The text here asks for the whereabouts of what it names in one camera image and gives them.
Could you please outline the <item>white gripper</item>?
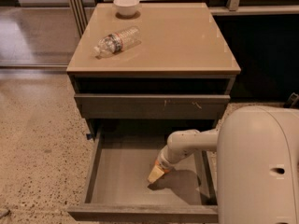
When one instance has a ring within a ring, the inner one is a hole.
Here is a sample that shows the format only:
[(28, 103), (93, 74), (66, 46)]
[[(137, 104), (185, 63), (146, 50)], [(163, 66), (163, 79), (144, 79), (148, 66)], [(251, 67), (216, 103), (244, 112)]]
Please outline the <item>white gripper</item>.
[(155, 164), (149, 173), (148, 182), (153, 184), (164, 175), (164, 169), (173, 169), (178, 163), (178, 155), (174, 153), (168, 146), (165, 146), (159, 152)]

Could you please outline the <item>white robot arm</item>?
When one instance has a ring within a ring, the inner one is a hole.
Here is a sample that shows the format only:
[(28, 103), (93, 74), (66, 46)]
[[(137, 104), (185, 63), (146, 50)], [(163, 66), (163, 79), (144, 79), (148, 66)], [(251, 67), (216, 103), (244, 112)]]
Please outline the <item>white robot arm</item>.
[(299, 224), (298, 109), (245, 106), (219, 129), (173, 132), (148, 181), (196, 150), (217, 153), (219, 224)]

